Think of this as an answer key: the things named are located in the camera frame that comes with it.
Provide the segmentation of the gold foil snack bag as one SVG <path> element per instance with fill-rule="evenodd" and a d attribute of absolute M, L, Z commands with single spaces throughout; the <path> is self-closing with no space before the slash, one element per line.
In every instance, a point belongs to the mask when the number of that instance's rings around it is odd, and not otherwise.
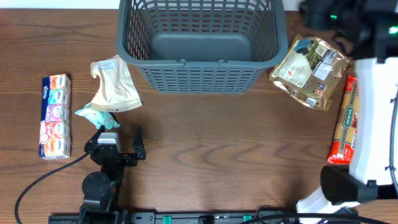
<path fill-rule="evenodd" d="M 350 60 L 319 37 L 296 35 L 269 80 L 295 101 L 327 111 L 331 98 Z"/>

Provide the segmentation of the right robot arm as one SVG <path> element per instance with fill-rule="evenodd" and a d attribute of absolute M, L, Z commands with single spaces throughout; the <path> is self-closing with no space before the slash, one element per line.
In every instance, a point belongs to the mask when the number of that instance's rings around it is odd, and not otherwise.
<path fill-rule="evenodd" d="M 325 166 L 297 216 L 301 223 L 361 223 L 343 209 L 397 198 L 397 1 L 311 0 L 299 11 L 307 27 L 353 44 L 359 121 L 350 164 Z"/>

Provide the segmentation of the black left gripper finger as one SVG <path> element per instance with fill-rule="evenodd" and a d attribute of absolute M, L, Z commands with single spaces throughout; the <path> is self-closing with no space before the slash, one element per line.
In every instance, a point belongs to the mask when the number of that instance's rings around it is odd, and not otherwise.
<path fill-rule="evenodd" d="M 93 146 L 98 143 L 98 139 L 105 130 L 105 126 L 101 125 L 97 132 L 90 138 L 90 140 L 86 143 L 87 146 Z"/>
<path fill-rule="evenodd" d="M 136 128 L 136 133 L 134 135 L 132 146 L 134 150 L 144 150 L 144 144 L 142 141 L 142 133 L 140 126 Z"/>

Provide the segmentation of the red San Remo spaghetti pack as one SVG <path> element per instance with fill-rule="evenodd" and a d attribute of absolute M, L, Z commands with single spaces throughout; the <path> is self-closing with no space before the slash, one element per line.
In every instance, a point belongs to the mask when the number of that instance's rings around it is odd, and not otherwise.
<path fill-rule="evenodd" d="M 358 79 L 348 75 L 331 150 L 327 158 L 329 164 L 351 162 L 358 135 L 358 106 Z"/>

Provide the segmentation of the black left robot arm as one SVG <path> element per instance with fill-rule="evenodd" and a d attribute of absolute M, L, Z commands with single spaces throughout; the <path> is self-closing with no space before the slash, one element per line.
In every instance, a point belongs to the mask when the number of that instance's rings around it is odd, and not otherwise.
<path fill-rule="evenodd" d="M 84 151 L 101 167 L 83 180 L 83 205 L 87 212 L 109 213 L 118 209 L 117 202 L 126 167 L 135 167 L 146 158 L 146 150 L 137 128 L 132 141 L 131 153 L 120 151 L 121 143 L 117 133 L 107 133 L 105 127 L 99 130 L 85 144 Z"/>

